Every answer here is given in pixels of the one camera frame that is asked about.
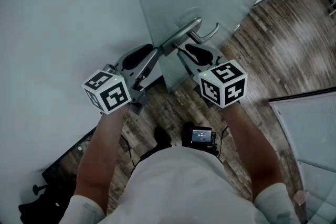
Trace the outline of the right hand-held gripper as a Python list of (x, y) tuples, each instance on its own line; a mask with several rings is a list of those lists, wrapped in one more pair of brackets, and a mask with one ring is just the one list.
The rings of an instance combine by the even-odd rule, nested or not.
[(207, 102), (225, 108), (246, 95), (248, 74), (236, 60), (221, 59), (217, 50), (200, 44), (186, 44), (185, 49), (177, 56)]

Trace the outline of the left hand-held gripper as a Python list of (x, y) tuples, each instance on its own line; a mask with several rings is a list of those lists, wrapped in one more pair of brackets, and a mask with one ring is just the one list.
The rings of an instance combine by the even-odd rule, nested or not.
[[(138, 46), (122, 55), (117, 63), (95, 71), (82, 88), (93, 106), (110, 114), (129, 104), (139, 114), (145, 105), (145, 89), (140, 83), (150, 74), (159, 59), (159, 50), (152, 44)], [(126, 74), (121, 70), (131, 70)]]

